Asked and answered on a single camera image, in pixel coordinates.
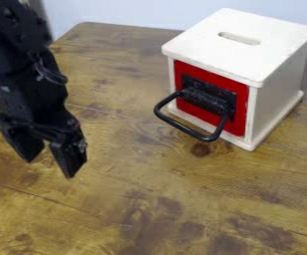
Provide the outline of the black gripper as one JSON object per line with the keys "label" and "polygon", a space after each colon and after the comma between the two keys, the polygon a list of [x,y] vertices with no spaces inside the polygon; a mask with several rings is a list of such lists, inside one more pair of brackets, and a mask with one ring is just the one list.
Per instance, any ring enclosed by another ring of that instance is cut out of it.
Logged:
{"label": "black gripper", "polygon": [[56,71],[0,73],[0,132],[18,155],[31,162],[50,142],[67,178],[87,162],[78,119],[66,108],[67,77]]}

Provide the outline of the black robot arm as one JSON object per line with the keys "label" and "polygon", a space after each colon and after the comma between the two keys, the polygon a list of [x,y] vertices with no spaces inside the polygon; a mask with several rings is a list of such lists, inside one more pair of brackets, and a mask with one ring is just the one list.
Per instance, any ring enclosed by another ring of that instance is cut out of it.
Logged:
{"label": "black robot arm", "polygon": [[0,132],[26,161],[48,148],[71,178],[87,161],[87,143],[66,108],[69,79],[50,42],[38,13],[19,0],[0,0]]}

